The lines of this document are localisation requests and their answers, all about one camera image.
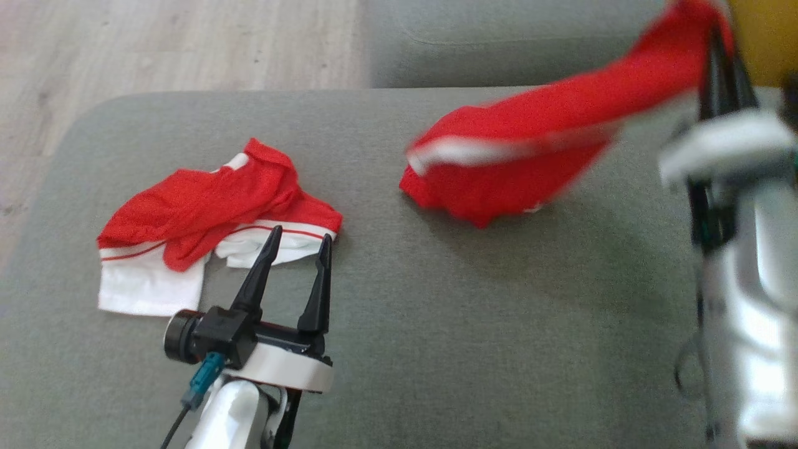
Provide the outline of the yellow sofa backrest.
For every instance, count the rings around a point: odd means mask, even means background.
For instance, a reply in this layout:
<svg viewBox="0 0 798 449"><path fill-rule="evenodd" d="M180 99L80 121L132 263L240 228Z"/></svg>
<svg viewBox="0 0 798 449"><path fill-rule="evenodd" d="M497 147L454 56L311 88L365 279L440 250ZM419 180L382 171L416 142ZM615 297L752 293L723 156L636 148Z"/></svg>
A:
<svg viewBox="0 0 798 449"><path fill-rule="evenodd" d="M798 0L726 0L736 42L757 86L798 73Z"/></svg>

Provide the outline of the large grey sofa seat cushion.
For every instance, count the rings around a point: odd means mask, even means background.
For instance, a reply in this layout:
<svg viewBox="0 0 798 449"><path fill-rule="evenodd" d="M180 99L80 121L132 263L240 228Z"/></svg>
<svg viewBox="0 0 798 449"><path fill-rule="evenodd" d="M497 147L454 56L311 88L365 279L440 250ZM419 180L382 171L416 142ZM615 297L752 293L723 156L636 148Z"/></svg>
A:
<svg viewBox="0 0 798 449"><path fill-rule="evenodd" d="M97 236L178 168L214 171L252 138L343 216L332 244L328 392L289 449L707 449L691 346L686 187L659 159L684 99L628 119L539 212L486 228L402 193L411 139L510 88L161 93L72 126L0 276L0 449L159 449L198 369L163 352L168 317L98 307ZM262 319L295 327L317 254L271 267ZM250 268L208 261L202 304Z"/></svg>

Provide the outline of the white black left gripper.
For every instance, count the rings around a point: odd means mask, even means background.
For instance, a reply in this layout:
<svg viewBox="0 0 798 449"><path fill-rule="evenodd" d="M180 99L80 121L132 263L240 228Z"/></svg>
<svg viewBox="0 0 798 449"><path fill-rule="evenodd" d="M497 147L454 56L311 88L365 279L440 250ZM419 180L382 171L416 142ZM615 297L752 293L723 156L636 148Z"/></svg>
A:
<svg viewBox="0 0 798 449"><path fill-rule="evenodd" d="M261 252L234 298L234 310L262 315L268 275L279 253L282 226L272 229ZM330 329L332 236L325 234L315 261L317 275L297 329L260 323L257 345L241 369L227 367L223 374L285 389L324 393L334 380L331 358L325 355L325 335Z"/></svg>

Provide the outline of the red basketball jersey number 23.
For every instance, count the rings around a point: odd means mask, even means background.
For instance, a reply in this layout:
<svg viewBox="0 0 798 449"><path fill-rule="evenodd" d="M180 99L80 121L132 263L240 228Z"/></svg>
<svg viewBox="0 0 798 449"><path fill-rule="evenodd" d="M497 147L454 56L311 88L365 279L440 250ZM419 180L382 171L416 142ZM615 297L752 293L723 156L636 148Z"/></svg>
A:
<svg viewBox="0 0 798 449"><path fill-rule="evenodd" d="M157 317L196 310L212 256L251 268L281 227L276 264L297 261L342 225L342 213L302 190L290 157L252 138L217 170L174 171L112 215L97 236L98 307Z"/></svg>

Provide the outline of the red shorts white waistband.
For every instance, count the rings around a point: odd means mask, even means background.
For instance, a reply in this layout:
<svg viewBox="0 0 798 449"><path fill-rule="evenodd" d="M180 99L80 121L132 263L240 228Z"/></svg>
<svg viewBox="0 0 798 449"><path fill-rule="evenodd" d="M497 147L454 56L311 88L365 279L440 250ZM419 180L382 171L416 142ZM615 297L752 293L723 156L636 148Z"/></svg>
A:
<svg viewBox="0 0 798 449"><path fill-rule="evenodd" d="M711 0L676 0L604 68L451 111L408 146L399 187L419 207L478 228L536 210L588 170L628 119L698 88L713 31L731 48L726 12Z"/></svg>

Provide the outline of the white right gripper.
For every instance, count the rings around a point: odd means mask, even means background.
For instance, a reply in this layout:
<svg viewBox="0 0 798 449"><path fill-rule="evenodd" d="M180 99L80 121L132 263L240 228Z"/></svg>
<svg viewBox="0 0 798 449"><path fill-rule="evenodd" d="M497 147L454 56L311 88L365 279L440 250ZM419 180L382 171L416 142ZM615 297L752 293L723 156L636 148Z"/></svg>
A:
<svg viewBox="0 0 798 449"><path fill-rule="evenodd" d="M733 94L740 111L730 113L728 65L721 29L713 28L699 94L698 119L704 122L666 144L660 155L662 185L673 188L686 181L747 174L798 150L798 133L776 111L750 110L758 109L759 102L742 59L732 62Z"/></svg>

